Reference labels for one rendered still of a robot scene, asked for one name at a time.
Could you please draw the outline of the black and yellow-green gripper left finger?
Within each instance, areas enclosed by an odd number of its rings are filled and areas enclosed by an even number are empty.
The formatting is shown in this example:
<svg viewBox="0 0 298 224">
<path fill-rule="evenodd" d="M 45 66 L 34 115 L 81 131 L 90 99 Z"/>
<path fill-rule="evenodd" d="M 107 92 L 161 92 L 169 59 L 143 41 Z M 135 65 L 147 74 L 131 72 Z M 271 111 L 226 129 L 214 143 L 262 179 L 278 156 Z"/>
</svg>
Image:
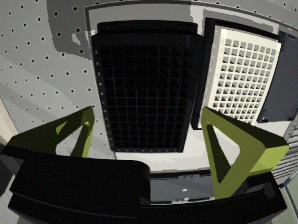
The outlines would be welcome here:
<svg viewBox="0 0 298 224">
<path fill-rule="evenodd" d="M 93 108 L 88 106 L 68 116 L 12 136 L 7 145 L 26 148 L 29 151 L 56 154 L 56 146 L 83 125 L 70 156 L 87 158 L 94 122 Z"/>
</svg>

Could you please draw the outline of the white well plate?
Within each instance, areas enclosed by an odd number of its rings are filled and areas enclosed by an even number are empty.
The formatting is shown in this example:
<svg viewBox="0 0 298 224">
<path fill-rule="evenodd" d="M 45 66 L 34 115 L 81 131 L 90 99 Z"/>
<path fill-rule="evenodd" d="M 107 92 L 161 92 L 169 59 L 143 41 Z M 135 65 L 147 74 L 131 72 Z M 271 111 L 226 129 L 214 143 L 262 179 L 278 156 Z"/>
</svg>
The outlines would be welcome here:
<svg viewBox="0 0 298 224">
<path fill-rule="evenodd" d="M 204 106 L 254 125 L 266 98 L 280 47 L 278 40 L 215 25 L 198 128 L 202 128 Z"/>
</svg>

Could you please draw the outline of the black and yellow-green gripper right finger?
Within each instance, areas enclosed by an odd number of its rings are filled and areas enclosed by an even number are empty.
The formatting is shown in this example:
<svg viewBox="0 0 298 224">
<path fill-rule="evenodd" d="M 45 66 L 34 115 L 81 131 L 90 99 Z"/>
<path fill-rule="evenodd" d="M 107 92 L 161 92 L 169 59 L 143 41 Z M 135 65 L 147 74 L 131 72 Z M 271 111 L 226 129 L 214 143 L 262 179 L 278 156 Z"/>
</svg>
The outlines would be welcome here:
<svg viewBox="0 0 298 224">
<path fill-rule="evenodd" d="M 249 177 L 272 172 L 289 150 L 282 136 L 207 106 L 203 107 L 201 125 L 215 199 L 230 197 Z M 213 126 L 240 148 L 232 167 L 221 149 Z"/>
</svg>

